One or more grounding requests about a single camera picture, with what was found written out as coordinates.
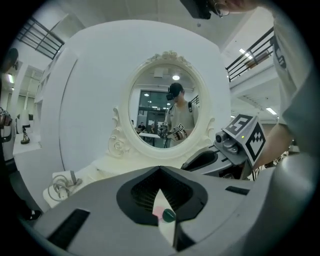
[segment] black shoe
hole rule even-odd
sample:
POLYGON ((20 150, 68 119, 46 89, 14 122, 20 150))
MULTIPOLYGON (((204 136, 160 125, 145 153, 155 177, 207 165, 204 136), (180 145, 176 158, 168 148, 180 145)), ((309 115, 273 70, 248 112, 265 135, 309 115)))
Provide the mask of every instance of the black shoe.
POLYGON ((30 216, 30 218, 28 219, 28 221, 35 221, 35 220, 39 219, 41 215, 42 215, 42 212, 41 212, 41 211, 39 211, 39 210, 32 210, 32 211, 31 211, 31 216, 30 216))

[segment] railing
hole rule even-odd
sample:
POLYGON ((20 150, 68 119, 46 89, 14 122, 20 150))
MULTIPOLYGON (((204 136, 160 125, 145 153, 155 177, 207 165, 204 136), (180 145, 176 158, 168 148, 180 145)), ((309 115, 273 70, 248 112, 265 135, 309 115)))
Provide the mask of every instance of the railing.
POLYGON ((229 82, 268 59, 273 53, 273 38, 274 28, 272 27, 258 41, 250 46, 246 52, 229 65, 226 68, 229 82))
POLYGON ((195 96, 192 100, 191 100, 192 103, 195 103, 195 104, 199 104, 199 95, 195 96))
POLYGON ((65 44, 33 17, 24 24, 16 38, 52 60, 65 44))

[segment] fluorescent light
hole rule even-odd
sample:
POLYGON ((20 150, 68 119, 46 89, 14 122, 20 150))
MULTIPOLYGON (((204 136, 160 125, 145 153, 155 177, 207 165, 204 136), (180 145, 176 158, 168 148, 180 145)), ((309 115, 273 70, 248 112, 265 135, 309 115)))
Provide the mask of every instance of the fluorescent light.
POLYGON ((14 83, 14 77, 11 74, 8 74, 7 76, 8 76, 9 82, 11 84, 13 84, 14 83))
POLYGON ((272 115, 277 114, 276 112, 274 112, 274 110, 271 107, 267 107, 266 110, 268 110, 272 115))

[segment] person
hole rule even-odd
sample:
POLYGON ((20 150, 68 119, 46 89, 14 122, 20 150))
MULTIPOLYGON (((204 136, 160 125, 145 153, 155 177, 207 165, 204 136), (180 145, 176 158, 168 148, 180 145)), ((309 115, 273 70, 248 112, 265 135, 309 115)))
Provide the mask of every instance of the person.
POLYGON ((155 134, 155 124, 151 124, 150 134, 155 134))
MULTIPOLYGON (((17 69, 18 67, 18 50, 16 48, 11 48, 4 61, 3 64, 0 66, 1 67, 1 76, 6 74, 11 67, 14 67, 17 69)), ((1 96, 1 90, 2 90, 2 79, 0 79, 0 96, 1 96)), ((11 129, 11 134, 14 134, 15 129, 13 127, 13 124, 11 122, 10 126, 6 126, 5 124, 1 124, 0 129, 5 130, 6 128, 11 129)), ((15 142, 15 136, 12 135, 11 139, 9 141, 5 140, 2 138, 2 135, 0 136, 1 140, 1 147, 0 147, 0 163, 5 163, 5 167, 1 166, 0 168, 0 176, 1 180, 4 181, 4 186, 7 187, 7 195, 5 198, 8 198, 8 200, 13 200, 15 203, 13 204, 13 211, 17 214, 20 215, 23 219, 28 220, 28 221, 34 221, 38 219, 41 216, 41 211, 39 210, 31 210, 27 206, 26 202, 18 197, 18 195, 15 193, 10 179, 9 179, 9 173, 6 172, 6 170, 9 170, 10 172, 18 171, 14 156, 13 156, 13 145, 15 142)))
MULTIPOLYGON (((199 116, 199 108, 196 104, 185 100, 185 90, 180 83, 172 83, 168 91, 174 96, 174 105, 169 108, 165 117, 168 131, 170 132, 173 128, 182 124, 187 136, 189 136, 196 126, 199 116)), ((171 141, 170 147, 180 144, 185 139, 186 138, 179 141, 171 141)))
POLYGON ((282 12, 268 6, 267 1, 208 0, 208 7, 221 18, 229 13, 248 12, 257 7, 266 8, 273 15, 273 62, 280 78, 280 113, 278 123, 270 131, 262 153, 253 166, 256 169, 279 157, 290 146, 293 135, 283 114, 313 70, 313 60, 295 25, 282 12))
POLYGON ((138 128, 140 129, 140 132, 141 133, 144 133, 147 129, 145 127, 145 124, 144 122, 141 122, 139 125, 138 125, 138 128))

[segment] green object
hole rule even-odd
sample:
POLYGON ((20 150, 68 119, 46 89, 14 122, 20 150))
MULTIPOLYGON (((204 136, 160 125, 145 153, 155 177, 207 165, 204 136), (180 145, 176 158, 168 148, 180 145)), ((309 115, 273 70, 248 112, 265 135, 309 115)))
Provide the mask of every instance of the green object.
POLYGON ((176 220, 176 214, 174 213, 173 210, 165 209, 163 211, 162 218, 165 222, 170 223, 176 220))

